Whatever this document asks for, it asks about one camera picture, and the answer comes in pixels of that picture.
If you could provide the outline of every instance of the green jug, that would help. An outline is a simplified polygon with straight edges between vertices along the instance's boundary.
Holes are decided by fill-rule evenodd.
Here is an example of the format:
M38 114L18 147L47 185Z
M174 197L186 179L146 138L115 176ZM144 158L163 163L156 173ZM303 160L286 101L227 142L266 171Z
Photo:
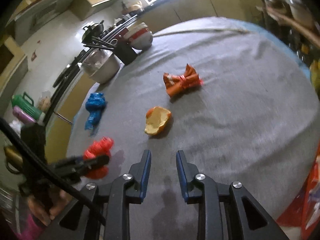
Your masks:
M12 108L20 107L25 113L36 121L42 122L45 114L34 106L34 101L26 92L23 95L15 95L11 98Z

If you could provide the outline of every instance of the purple bottle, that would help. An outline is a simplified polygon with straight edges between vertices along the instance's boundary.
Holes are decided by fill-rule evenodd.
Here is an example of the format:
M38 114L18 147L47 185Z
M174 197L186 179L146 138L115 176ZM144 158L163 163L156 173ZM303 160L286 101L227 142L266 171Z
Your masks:
M30 115L23 112L19 106L15 106L12 110L13 115L18 118L24 124L35 123L36 120L33 119Z

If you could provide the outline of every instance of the black cable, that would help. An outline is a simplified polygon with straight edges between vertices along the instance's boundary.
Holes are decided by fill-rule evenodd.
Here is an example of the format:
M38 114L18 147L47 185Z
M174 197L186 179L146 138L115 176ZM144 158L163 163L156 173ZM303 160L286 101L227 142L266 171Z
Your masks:
M100 213L99 209L78 190L70 186L63 181L59 176L52 172L46 164L44 164L37 155L35 155L30 148L20 139L17 133L10 127L10 125L0 117L0 130L7 136L11 143L17 148L20 154L25 157L36 169L39 169L41 173L53 184L69 193L76 198L81 204L87 206L92 213L99 219L102 225L106 224L106 219Z

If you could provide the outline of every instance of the orange wrapper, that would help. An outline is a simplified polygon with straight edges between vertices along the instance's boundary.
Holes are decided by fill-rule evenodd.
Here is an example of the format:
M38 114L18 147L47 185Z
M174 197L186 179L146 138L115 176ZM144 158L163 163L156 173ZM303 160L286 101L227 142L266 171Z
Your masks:
M183 90L201 85L202 81L199 79L199 75L196 70L189 64L186 66L186 71L181 76L169 75L169 73L164 73L163 81L167 94L173 97Z

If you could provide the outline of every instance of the red and white container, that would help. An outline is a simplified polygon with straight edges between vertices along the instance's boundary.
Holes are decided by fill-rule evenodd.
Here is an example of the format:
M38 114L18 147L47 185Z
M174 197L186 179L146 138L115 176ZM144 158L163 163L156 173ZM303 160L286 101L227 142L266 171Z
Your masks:
M134 49L146 50L152 45L153 35L145 23L130 29L124 38L129 41Z

